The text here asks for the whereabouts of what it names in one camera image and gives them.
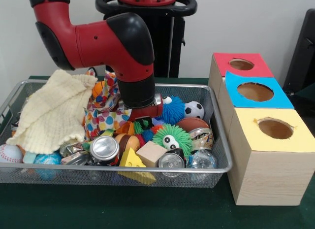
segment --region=white wall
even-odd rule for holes
[[[186,18],[181,77],[208,77],[214,52],[258,52],[283,84],[304,16],[315,0],[197,0]]]
[[[186,18],[180,77],[208,77],[213,52],[259,52],[281,83],[305,12],[315,5],[315,0],[197,2],[197,13]],[[94,3],[71,0],[72,22],[101,20]],[[20,80],[57,69],[34,23],[29,0],[0,0],[0,103]]]

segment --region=circular hole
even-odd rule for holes
[[[254,64],[251,63],[250,61],[237,58],[230,60],[229,64],[231,65],[231,67],[237,70],[251,70],[254,67]]]
[[[245,98],[257,102],[268,101],[274,96],[269,87],[258,83],[244,83],[237,87],[237,91]]]
[[[292,127],[278,119],[264,119],[258,125],[262,132],[274,139],[288,139],[293,135]]]

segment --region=googly eyes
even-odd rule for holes
[[[172,135],[169,134],[164,136],[163,145],[168,150],[179,148],[179,143],[175,140],[175,138]]]
[[[163,98],[163,104],[170,104],[172,102],[172,98],[169,96],[165,96]]]

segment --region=stacked wooden boxes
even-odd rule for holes
[[[237,205],[299,205],[315,170],[315,139],[259,54],[215,53],[214,90]]]

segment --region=yellow cheese toy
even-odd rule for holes
[[[132,148],[124,151],[119,166],[146,167]],[[155,177],[149,172],[119,171],[118,174],[128,177],[132,180],[136,180],[145,185],[150,185],[156,181]]]

